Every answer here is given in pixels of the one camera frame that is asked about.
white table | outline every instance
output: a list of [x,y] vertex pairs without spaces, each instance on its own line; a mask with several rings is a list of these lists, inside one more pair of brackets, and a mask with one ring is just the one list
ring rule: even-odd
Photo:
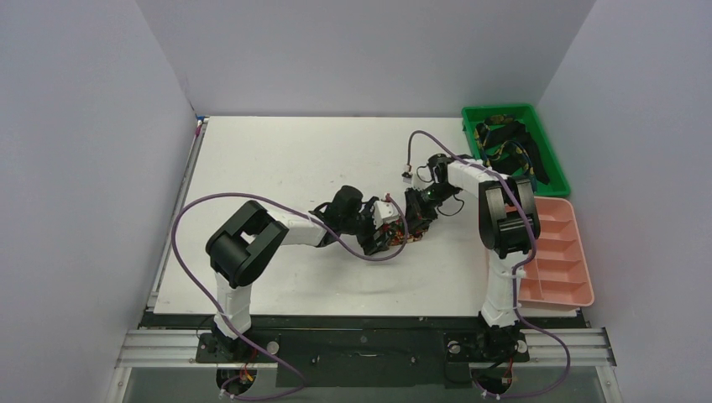
[[[331,201],[342,185],[364,199],[389,192],[405,208],[401,173],[413,130],[437,136],[454,152],[468,153],[459,118],[211,117],[197,157],[186,203],[211,193],[267,196],[301,211]],[[418,136],[414,166],[441,150]],[[285,246],[254,283],[254,315],[476,316],[484,301],[487,269],[479,241],[477,199],[455,217],[441,217],[425,238],[380,264],[354,258],[337,244],[324,249]],[[213,271],[208,238],[245,202],[208,201],[188,212],[178,231],[186,263],[209,290]],[[444,212],[458,208],[448,201]],[[344,237],[361,250],[355,237]],[[170,254],[158,299],[159,314],[215,312]],[[572,316],[575,311],[524,310],[529,316]]]

gray wall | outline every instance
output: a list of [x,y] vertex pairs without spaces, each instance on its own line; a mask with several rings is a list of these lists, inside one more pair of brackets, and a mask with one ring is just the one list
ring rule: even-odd
[[131,1],[0,6],[0,401],[101,401],[195,119]]
[[626,401],[709,401],[712,3],[599,0],[538,104]]
[[199,113],[536,103],[594,0],[138,0]]

cable connector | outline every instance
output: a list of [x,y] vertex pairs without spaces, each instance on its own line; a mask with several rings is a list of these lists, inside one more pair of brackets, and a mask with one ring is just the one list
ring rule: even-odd
[[403,181],[405,183],[407,183],[408,185],[413,183],[412,171],[413,171],[413,167],[410,164],[403,165],[403,174],[401,176],[403,176]]

green bin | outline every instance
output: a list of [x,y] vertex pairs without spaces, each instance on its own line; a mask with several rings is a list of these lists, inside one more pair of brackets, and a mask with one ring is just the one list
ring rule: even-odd
[[479,141],[476,141],[475,126],[477,123],[482,123],[487,117],[492,115],[514,115],[516,120],[526,125],[526,130],[531,134],[531,137],[539,146],[539,153],[542,157],[544,169],[547,170],[549,179],[548,185],[537,182],[537,196],[550,197],[566,197],[571,193],[571,188],[568,187],[566,177],[563,175],[561,165],[558,164],[556,155],[552,146],[549,144],[547,134],[539,123],[537,113],[534,107],[528,103],[511,103],[507,105],[497,105],[491,107],[464,107],[463,108],[463,130],[467,136],[469,149],[472,151],[474,158],[482,159],[483,150],[480,148]]

pink bin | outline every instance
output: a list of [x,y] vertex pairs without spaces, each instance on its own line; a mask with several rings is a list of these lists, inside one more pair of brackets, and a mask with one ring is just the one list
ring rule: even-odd
[[568,200],[535,197],[542,234],[536,258],[524,266],[519,301],[523,306],[569,308],[594,303],[579,226]]

